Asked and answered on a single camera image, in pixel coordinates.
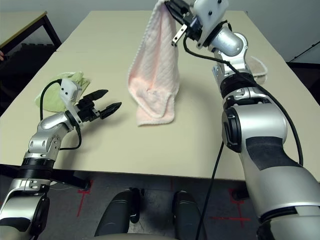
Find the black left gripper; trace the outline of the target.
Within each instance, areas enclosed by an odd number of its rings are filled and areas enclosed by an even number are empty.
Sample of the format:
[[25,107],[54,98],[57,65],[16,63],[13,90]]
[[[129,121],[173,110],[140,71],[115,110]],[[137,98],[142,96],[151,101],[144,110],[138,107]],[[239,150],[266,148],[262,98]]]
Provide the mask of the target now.
[[107,89],[96,90],[85,95],[77,104],[73,105],[72,109],[75,110],[79,120],[76,120],[76,117],[72,114],[71,124],[76,126],[80,123],[92,122],[97,118],[105,119],[114,114],[121,107],[122,102],[112,103],[102,111],[95,109],[94,101],[102,98],[107,92]]

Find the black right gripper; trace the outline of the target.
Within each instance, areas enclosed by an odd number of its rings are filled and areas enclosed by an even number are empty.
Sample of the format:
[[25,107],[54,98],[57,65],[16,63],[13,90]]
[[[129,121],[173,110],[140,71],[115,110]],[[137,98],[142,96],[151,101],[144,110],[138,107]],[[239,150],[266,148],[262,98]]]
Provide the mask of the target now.
[[187,38],[197,42],[197,47],[200,47],[202,25],[198,17],[191,12],[190,5],[184,0],[165,1],[164,4],[171,16],[181,24],[181,28],[173,37],[171,45],[176,47],[180,38],[185,34]]

